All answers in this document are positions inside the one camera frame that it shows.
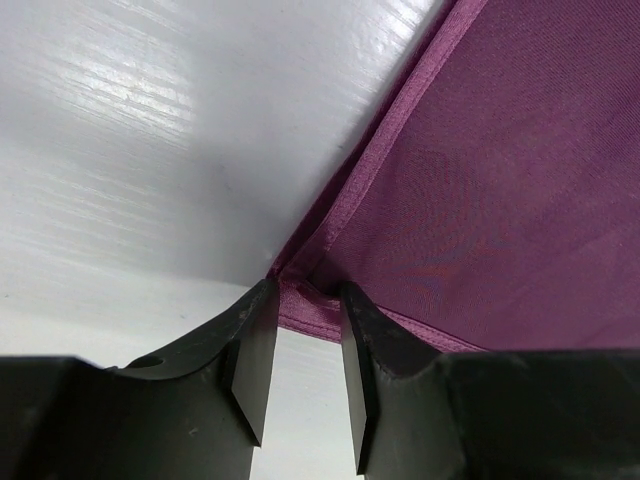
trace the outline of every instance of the white surface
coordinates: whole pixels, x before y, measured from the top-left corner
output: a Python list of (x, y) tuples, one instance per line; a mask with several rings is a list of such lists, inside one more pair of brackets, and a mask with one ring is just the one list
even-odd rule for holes
[[(231, 304), (436, 3), (0, 0), (0, 352), (121, 365)], [(352, 478), (339, 349), (295, 338), (254, 479)]]

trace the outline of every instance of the purple fabric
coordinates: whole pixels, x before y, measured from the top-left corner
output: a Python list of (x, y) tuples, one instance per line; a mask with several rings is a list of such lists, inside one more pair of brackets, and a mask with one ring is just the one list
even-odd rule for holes
[(348, 279), (444, 350), (640, 346), (638, 24), (632, 0), (459, 0), (276, 265), (282, 323), (337, 340)]

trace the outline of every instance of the white textured wall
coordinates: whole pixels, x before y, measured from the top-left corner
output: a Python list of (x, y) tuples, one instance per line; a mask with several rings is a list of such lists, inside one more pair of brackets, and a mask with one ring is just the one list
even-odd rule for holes
[[(123, 364), (229, 305), (434, 2), (0, 1), (0, 352)], [(254, 478), (352, 478), (339, 349), (283, 338)]]

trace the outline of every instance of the black plastic part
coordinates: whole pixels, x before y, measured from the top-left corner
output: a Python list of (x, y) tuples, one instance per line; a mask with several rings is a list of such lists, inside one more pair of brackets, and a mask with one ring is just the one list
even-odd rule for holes
[(356, 285), (342, 309), (367, 478), (640, 478), (640, 352), (441, 354)]
[(277, 286), (263, 281), (124, 369), (0, 359), (0, 478), (248, 479), (277, 319)]

